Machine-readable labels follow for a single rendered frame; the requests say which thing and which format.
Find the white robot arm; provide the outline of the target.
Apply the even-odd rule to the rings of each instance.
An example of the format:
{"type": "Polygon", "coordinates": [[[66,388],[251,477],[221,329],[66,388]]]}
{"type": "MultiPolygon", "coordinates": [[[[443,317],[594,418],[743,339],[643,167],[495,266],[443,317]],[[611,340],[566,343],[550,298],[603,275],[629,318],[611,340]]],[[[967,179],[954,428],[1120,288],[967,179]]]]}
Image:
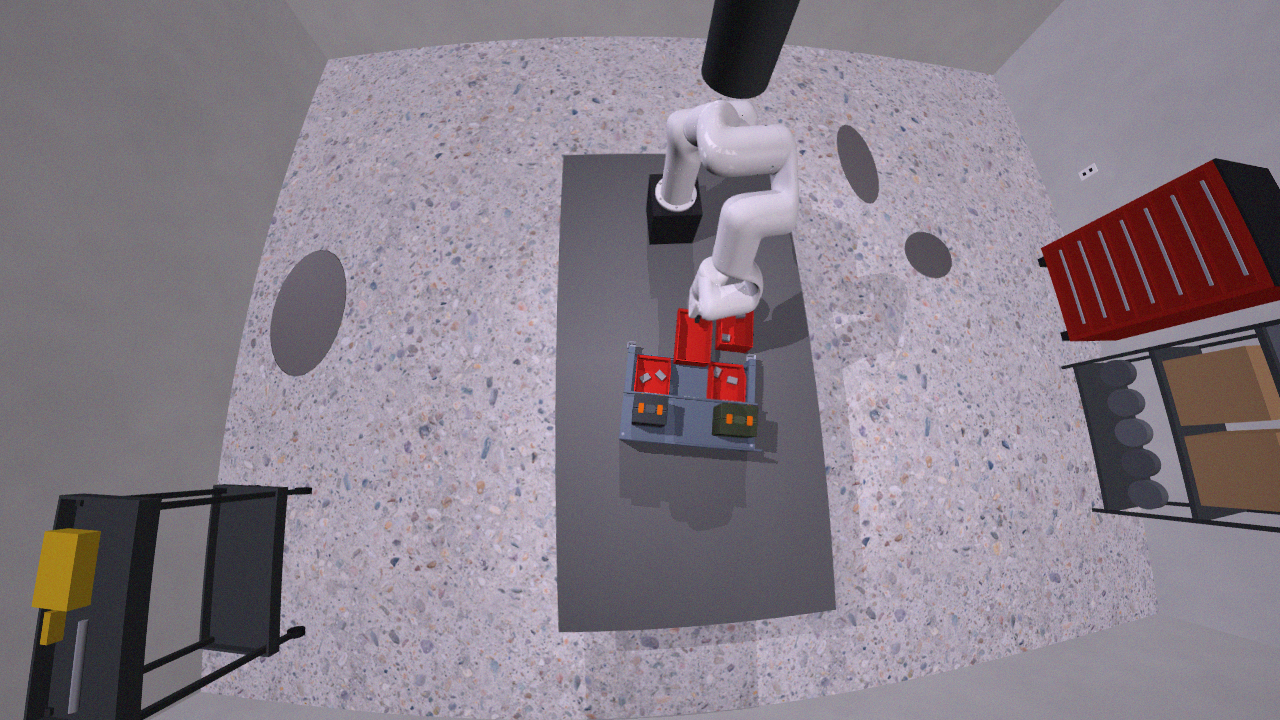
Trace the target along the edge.
{"type": "Polygon", "coordinates": [[[739,193],[723,204],[713,255],[701,261],[691,288],[707,322],[751,313],[763,292],[762,272],[753,263],[760,240],[788,234],[797,222],[794,133],[786,126],[758,126],[756,110],[745,100],[675,111],[666,132],[666,165],[655,195],[669,211],[695,202],[700,164],[721,177],[771,174],[771,190],[739,193]],[[724,286],[730,277],[742,283],[724,286]]]}

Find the dark green tool case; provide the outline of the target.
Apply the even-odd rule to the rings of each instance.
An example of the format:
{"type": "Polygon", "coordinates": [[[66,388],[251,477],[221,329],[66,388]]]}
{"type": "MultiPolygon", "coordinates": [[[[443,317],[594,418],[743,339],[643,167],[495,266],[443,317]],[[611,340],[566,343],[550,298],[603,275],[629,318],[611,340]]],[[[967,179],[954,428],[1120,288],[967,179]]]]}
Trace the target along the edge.
{"type": "Polygon", "coordinates": [[[712,436],[756,437],[758,406],[719,404],[713,407],[712,436]]]}

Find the dark grey tool case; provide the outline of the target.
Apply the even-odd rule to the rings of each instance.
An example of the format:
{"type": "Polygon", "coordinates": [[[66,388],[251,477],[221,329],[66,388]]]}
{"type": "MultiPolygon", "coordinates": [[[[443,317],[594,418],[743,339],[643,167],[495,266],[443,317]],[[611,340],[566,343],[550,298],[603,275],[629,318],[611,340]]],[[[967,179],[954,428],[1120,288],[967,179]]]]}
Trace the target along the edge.
{"type": "Polygon", "coordinates": [[[663,395],[634,395],[632,421],[649,425],[666,425],[668,410],[668,396],[663,395]]]}

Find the red bin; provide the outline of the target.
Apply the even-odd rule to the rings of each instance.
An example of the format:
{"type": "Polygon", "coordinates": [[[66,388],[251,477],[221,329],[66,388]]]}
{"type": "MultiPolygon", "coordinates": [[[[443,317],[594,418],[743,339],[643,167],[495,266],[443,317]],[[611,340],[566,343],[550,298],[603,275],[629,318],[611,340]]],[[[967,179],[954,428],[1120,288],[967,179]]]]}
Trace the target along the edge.
{"type": "Polygon", "coordinates": [[[690,366],[710,364],[712,325],[712,322],[704,319],[695,323],[695,318],[689,318],[689,309],[678,307],[673,364],[690,366]]]}
{"type": "Polygon", "coordinates": [[[728,316],[716,320],[716,350],[746,354],[753,348],[753,316],[746,313],[745,318],[728,316]],[[722,341],[722,333],[730,334],[730,342],[722,341]]]}
{"type": "Polygon", "coordinates": [[[669,395],[669,375],[671,375],[671,357],[657,357],[637,354],[637,365],[635,375],[634,391],[657,393],[657,395],[669,395]],[[666,379],[660,380],[655,373],[660,369],[666,374],[666,379]],[[641,382],[640,375],[648,374],[652,379],[641,382]]]}
{"type": "Polygon", "coordinates": [[[744,366],[739,364],[710,361],[710,364],[708,365],[707,398],[733,400],[745,402],[745,396],[746,396],[746,375],[744,372],[744,366]],[[718,378],[714,377],[716,365],[722,369],[721,375],[718,378]],[[737,386],[726,383],[728,375],[739,378],[737,386]]]}

